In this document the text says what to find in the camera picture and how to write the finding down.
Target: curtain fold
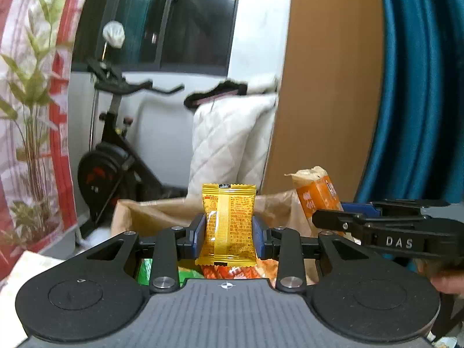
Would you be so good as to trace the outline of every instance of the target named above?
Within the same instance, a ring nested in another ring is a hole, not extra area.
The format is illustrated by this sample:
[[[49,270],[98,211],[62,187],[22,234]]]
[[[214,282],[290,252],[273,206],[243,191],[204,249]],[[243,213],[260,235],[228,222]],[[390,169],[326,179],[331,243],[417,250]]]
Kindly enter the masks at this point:
[[[383,1],[383,90],[356,201],[459,202],[464,190],[463,0]]]

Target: gray ribbed plate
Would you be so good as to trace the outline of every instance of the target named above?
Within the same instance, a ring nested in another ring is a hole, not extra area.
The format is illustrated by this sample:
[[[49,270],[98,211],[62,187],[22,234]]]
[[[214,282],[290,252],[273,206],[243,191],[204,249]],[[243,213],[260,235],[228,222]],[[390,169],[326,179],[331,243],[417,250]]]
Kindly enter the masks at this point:
[[[425,339],[395,345],[430,347]],[[190,279],[171,294],[151,297],[117,333],[86,343],[30,338],[21,348],[296,348],[392,347],[353,342],[322,325],[302,297],[273,290],[267,280]]]

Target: white quilted fabric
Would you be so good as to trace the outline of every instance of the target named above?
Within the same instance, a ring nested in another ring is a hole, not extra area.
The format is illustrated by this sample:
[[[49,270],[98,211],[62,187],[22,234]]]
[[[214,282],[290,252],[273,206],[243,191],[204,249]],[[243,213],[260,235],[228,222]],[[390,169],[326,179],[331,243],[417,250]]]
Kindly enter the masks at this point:
[[[197,109],[188,196],[201,194],[204,183],[261,186],[277,100],[276,93],[236,96]]]

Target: window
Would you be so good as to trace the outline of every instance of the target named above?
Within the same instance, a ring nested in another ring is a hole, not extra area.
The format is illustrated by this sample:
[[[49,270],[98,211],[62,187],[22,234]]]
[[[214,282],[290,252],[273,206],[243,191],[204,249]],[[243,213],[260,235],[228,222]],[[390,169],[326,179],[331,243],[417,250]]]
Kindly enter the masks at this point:
[[[126,39],[119,50],[107,47],[105,58],[122,70],[227,75],[237,1],[86,0],[73,69],[84,70],[88,57],[101,58],[103,26],[116,20]]]

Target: green plant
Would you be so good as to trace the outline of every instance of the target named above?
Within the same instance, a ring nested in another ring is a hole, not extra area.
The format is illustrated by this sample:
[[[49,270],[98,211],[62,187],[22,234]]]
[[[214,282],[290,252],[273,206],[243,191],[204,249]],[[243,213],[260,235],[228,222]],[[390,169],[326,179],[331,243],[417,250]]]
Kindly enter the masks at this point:
[[[25,27],[32,60],[27,58],[18,64],[8,55],[0,54],[11,71],[8,85],[17,101],[13,107],[0,96],[0,110],[4,113],[0,119],[10,121],[18,130],[22,146],[16,149],[16,159],[26,164],[27,173],[22,180],[32,197],[31,205],[23,201],[14,201],[10,205],[10,211],[15,217],[14,228],[11,231],[0,231],[0,243],[21,246],[40,240],[56,227],[56,224],[48,222],[52,217],[52,208],[46,143],[49,141],[50,129],[58,130],[58,127],[47,118],[48,106],[52,103],[50,84],[54,74],[45,69],[50,67],[50,59],[53,59],[56,50],[72,48],[72,43],[52,45],[56,42],[64,0],[38,2],[40,16],[35,16],[34,11],[29,9],[29,25]],[[47,25],[49,29],[44,30],[43,27]]]

